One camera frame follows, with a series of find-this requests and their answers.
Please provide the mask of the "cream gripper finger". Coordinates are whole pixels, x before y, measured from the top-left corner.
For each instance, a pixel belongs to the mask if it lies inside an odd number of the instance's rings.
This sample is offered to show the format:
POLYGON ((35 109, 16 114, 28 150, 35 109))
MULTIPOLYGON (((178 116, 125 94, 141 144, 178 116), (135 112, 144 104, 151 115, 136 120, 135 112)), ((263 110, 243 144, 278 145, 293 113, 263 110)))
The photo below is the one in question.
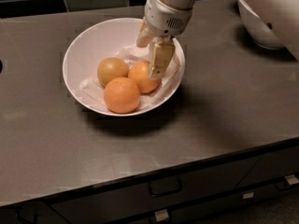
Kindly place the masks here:
POLYGON ((149 45, 149 78, 161 78, 170 64, 176 47, 172 40, 161 40, 149 45))
POLYGON ((139 48, 145 48, 149 44, 154 43, 157 41, 157 37, 150 31, 148 27, 146 18, 143 18, 141 22, 141 26, 139 29, 139 33, 136 39, 136 45, 139 48))

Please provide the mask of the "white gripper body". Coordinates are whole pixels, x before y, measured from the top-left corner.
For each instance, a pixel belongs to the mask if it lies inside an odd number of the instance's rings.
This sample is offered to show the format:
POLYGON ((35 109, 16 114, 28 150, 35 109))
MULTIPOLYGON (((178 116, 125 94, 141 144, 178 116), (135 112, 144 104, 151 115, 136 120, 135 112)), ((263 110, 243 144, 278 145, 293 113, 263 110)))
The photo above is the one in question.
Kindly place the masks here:
POLYGON ((192 16, 192 0, 147 0, 145 31, 149 37, 174 37, 182 34, 192 16))

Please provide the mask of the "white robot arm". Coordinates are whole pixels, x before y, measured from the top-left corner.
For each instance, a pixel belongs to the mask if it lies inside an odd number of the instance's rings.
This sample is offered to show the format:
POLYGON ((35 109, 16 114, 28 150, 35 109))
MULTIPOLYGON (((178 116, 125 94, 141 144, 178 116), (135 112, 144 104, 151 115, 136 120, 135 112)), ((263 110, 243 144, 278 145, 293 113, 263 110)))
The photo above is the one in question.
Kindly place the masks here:
MULTIPOLYGON (((299 59, 299 0, 243 0, 299 59)), ((173 39, 192 16, 195 0, 147 0, 136 45, 149 47, 149 77, 164 75, 174 55, 173 39)))

